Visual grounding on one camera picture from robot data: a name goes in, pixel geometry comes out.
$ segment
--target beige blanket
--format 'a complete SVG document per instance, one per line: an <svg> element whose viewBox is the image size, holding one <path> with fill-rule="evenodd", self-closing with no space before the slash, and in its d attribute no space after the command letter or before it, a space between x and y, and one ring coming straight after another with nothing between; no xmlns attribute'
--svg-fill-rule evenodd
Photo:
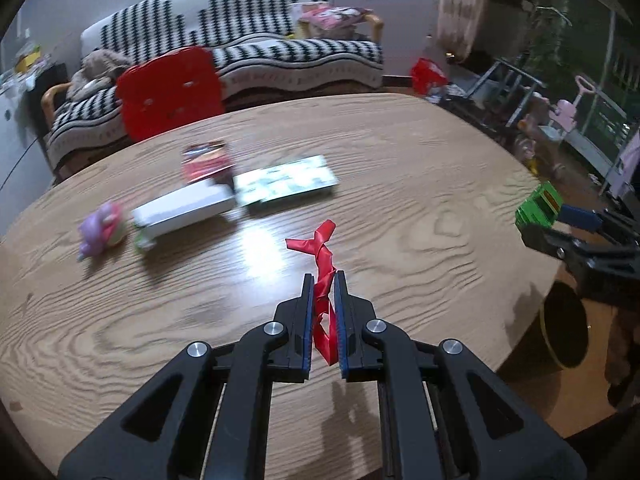
<svg viewBox="0 0 640 480"><path fill-rule="evenodd" d="M129 57L113 50L94 50L82 60L82 68L71 78L66 98L69 101L88 99L96 92L113 86L118 76L132 64Z"/></svg>

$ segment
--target black and white striped fabric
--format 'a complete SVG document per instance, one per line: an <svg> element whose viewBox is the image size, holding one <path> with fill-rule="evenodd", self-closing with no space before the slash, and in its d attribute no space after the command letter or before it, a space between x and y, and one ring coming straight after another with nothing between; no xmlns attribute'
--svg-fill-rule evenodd
<svg viewBox="0 0 640 480"><path fill-rule="evenodd" d="M145 0L82 33L86 56L97 48L140 64L183 46L210 48L225 99L251 89L308 91L334 82L382 85L380 46L370 41L289 40L291 2L331 0ZM59 168L74 152L99 150L126 137L115 88L63 105L47 150Z"/></svg>

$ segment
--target wooden armrest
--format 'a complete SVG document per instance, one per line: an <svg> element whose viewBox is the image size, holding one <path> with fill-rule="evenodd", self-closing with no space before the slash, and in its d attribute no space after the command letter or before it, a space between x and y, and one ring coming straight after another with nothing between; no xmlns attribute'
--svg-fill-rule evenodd
<svg viewBox="0 0 640 480"><path fill-rule="evenodd" d="M371 41L373 41L374 43L380 43L380 41L382 41L382 27L385 26L385 22L383 22L382 19L377 17L375 14L365 14L364 20L367 23L371 24ZM311 38L309 22L298 21L298 30L296 31L296 35L298 35L298 33L303 40L308 40L308 38Z"/></svg>
<svg viewBox="0 0 640 480"><path fill-rule="evenodd" d="M380 41L382 41L382 27L385 26L385 22L383 22L382 19L377 17L375 14L371 13L365 14L364 20L367 23L371 24L371 41L373 41L374 43L380 43Z"/></svg>
<svg viewBox="0 0 640 480"><path fill-rule="evenodd" d="M53 126L53 121L56 117L56 109L53 105L53 97L62 91L66 91L71 86L71 83L62 83L59 85L52 86L44 92L42 99L40 100L40 105L42 106L42 111L44 112L44 118L47 120L47 126L50 128Z"/></svg>

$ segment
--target silver screw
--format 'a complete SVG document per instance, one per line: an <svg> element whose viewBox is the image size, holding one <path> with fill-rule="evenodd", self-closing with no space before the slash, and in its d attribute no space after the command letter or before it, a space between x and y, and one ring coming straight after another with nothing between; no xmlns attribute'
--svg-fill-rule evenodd
<svg viewBox="0 0 640 480"><path fill-rule="evenodd" d="M462 352L462 343L456 339L447 339L443 344L442 348L447 354L459 354Z"/></svg>
<svg viewBox="0 0 640 480"><path fill-rule="evenodd" d="M277 321L270 321L264 326L264 333L269 335L278 335L284 330L284 325Z"/></svg>
<svg viewBox="0 0 640 480"><path fill-rule="evenodd" d="M202 357L206 353L207 353L207 345L205 345L201 341L191 343L187 347L187 354L189 354L191 357Z"/></svg>
<svg viewBox="0 0 640 480"><path fill-rule="evenodd" d="M374 334L384 332L386 330L386 323L381 319L372 319L367 321L367 330Z"/></svg>

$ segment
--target red plastic strip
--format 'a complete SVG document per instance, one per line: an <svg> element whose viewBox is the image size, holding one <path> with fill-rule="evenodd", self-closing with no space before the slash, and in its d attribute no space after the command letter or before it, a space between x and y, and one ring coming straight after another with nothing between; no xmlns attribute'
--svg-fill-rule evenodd
<svg viewBox="0 0 640 480"><path fill-rule="evenodd" d="M325 220L316 229L311 240L292 240L286 238L287 249L299 251L301 253L313 254L316 257L318 266L318 280L314 285L314 343L318 351L324 357L327 364L333 365L338 361L338 336L335 325L335 310L329 301L329 291L334 280L335 267L332 263L332 254L326 248L325 243L329 241L334 233L335 224L331 220ZM329 315L329 333L322 328L320 322L322 316Z"/></svg>

